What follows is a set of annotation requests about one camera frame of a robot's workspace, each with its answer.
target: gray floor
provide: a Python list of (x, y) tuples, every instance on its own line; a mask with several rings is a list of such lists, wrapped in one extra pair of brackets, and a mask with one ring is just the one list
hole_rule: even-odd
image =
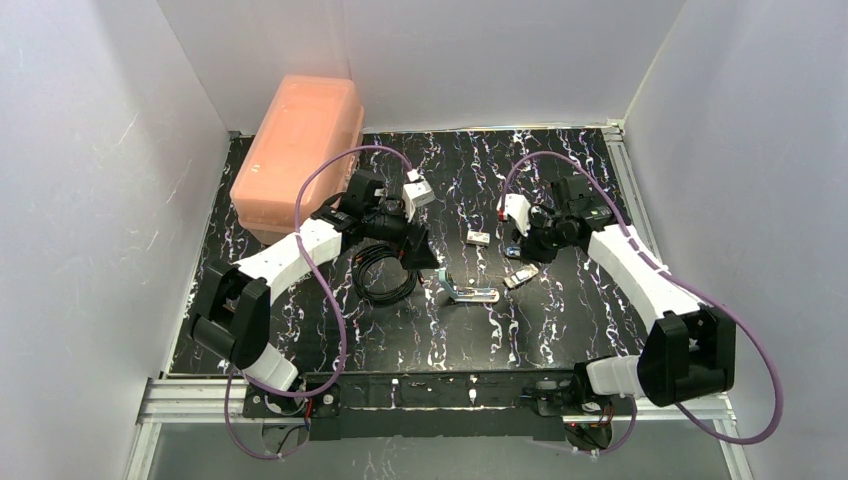
[[(623, 431), (626, 422), (616, 422)], [(237, 425), (262, 451), (259, 425)], [(729, 479), (717, 440), (686, 420), (639, 422), (626, 448), (593, 461), (525, 438), (313, 442), (284, 461), (239, 451), (224, 425), (163, 425), (151, 479)]]

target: black marble surface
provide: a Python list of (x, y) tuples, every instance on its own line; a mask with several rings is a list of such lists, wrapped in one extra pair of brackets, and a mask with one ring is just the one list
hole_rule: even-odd
[[(229, 199), (251, 140), (238, 138), (230, 146), (189, 307), (203, 262), (232, 262), (262, 249), (238, 224)], [(553, 150), (578, 159), (623, 206), (597, 129), (378, 134), (366, 135), (364, 143), (398, 149), (420, 166), (437, 199), (420, 215), (430, 226), (431, 246), (458, 284), (473, 279), (477, 286), (497, 286), (503, 293), (502, 278), (520, 267), (503, 257), (511, 227), (505, 231), (497, 221), (495, 204), (510, 165), (523, 155)], [(360, 167), (384, 174), (390, 192), (399, 192), (396, 159), (366, 153)], [(561, 162), (542, 159), (528, 166), (517, 184), (551, 205), (546, 182), (572, 173)], [(469, 229), (491, 233), (490, 246), (465, 245)], [(588, 358), (638, 354), (642, 348), (645, 330), (638, 314), (610, 277), (577, 249), (562, 250), (538, 277), (502, 295), (495, 305), (452, 304), (435, 272), (425, 271), (424, 288), (396, 305), (374, 309), (359, 300), (350, 283), (350, 257), (359, 248), (323, 269), (347, 321), (348, 371), (569, 368)], [(401, 272), (387, 264), (374, 281), (394, 285)], [(301, 371), (331, 370), (338, 361), (339, 338), (328, 302), (311, 277), (284, 293), (272, 309), (271, 342)], [(225, 366), (180, 333), (171, 374), (223, 373)]]

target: orange plastic box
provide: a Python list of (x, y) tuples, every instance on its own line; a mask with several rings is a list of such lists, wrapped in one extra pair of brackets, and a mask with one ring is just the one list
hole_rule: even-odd
[[(239, 223), (270, 245), (294, 231), (294, 203), (306, 177), (362, 142), (365, 110), (350, 80), (283, 79), (230, 190)], [(344, 190), (356, 156), (339, 160), (303, 195), (300, 221)]]

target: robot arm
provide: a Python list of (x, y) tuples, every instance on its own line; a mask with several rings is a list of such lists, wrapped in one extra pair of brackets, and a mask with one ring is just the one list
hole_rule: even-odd
[[(303, 245), (316, 265), (336, 259), (365, 238), (383, 240), (398, 252), (406, 270), (438, 268), (427, 228), (413, 220), (415, 208), (433, 200), (430, 185), (408, 174), (401, 199), (387, 197), (382, 177), (356, 171), (345, 192), (327, 199), (300, 228)], [(332, 204), (338, 200), (338, 208)], [(206, 265), (192, 311), (189, 336), (246, 375), (288, 390), (297, 368), (269, 342), (271, 305), (310, 272), (292, 234), (235, 264)]]
[[(624, 291), (649, 333), (642, 354), (590, 360), (575, 367), (570, 403), (608, 395), (647, 396), (654, 404), (729, 390), (733, 386), (736, 326), (717, 309), (661, 275), (667, 268), (645, 248), (632, 226), (615, 224), (609, 207), (582, 176), (551, 183), (554, 208), (506, 195), (502, 220), (525, 260), (549, 263), (559, 249), (577, 246)], [(631, 246), (631, 240), (638, 247)], [(640, 257), (645, 255), (658, 268)]]

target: white wall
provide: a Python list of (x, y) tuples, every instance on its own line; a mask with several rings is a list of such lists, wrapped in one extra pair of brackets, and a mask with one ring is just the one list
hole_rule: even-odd
[[(743, 314), (786, 388), (757, 478), (844, 478), (848, 418), (848, 10), (840, 0), (689, 0), (626, 123), (663, 257)], [(768, 421), (740, 341), (741, 434)]]
[(159, 0), (228, 130), (256, 133), (289, 73), (350, 78), (341, 0)]
[(155, 0), (20, 0), (0, 131), (0, 476), (120, 478), (226, 130)]
[(283, 75), (352, 78), (370, 130), (621, 118), (684, 0), (159, 0), (226, 127)]

